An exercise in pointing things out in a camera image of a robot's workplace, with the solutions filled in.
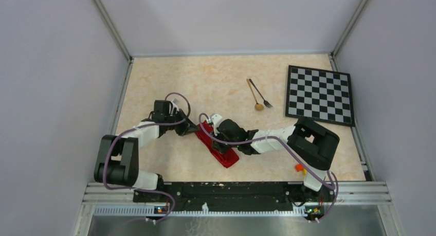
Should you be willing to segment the red cloth napkin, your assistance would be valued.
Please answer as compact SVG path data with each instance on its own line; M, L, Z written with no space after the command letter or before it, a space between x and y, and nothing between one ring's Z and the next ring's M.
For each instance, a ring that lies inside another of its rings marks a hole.
M239 161L239 157L237 153L233 149L228 149L224 154L215 150L212 147L212 139L207 136L207 134L202 130L201 125L197 125L199 127L199 131L195 132L197 138L207 147L208 151L211 155L225 168L229 168L233 166L237 161Z

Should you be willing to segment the gold spoon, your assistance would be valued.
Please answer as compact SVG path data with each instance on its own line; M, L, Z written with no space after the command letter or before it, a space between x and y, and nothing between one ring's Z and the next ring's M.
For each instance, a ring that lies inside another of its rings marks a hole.
M264 110L264 106L263 106L262 104L260 104L260 103L257 101L257 98L256 98L256 96L255 96L255 94L254 94L254 91L253 91L253 89L252 89L251 82L249 81L249 79L247 79L246 82L247 82L247 84L248 84L248 86L249 86L249 88L250 88L251 94L252 94L252 96L253 96L253 98L254 98L254 100L255 100L255 110L256 110L256 111L262 111L262 110Z

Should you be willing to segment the dark metal fork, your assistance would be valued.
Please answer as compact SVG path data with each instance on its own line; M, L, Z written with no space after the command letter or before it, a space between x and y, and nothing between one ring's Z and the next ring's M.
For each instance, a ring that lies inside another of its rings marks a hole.
M250 84L255 88L255 90L258 92L258 94L259 94L260 97L262 98L264 106L267 107L267 108L273 108L273 105L272 105L270 102L268 102L268 101L264 98L264 96L263 96L262 93L259 91L259 89L258 89L257 86L255 85L255 83L252 81L252 79L248 79L248 81L249 81L249 83L250 83Z

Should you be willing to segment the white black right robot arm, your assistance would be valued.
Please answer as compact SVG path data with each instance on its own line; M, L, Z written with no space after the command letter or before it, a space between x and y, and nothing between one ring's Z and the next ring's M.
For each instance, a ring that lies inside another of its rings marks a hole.
M231 148L245 155L288 151L306 169L302 196L315 201L322 195L322 186L327 185L325 178L340 142L334 132L305 117L293 126L276 130L244 130L218 114L211 115L206 123L213 128L209 134L212 148L221 154Z

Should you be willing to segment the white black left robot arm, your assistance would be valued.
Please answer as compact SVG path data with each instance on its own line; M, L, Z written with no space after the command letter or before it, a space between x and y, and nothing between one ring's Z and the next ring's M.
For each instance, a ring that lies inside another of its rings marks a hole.
M165 188L159 184L161 176L140 170L139 150L167 131L185 136L198 132L199 127L188 118L176 102L156 100L149 117L140 121L138 125L119 135L102 137L94 169L94 180L128 189L144 189L151 201L162 200Z

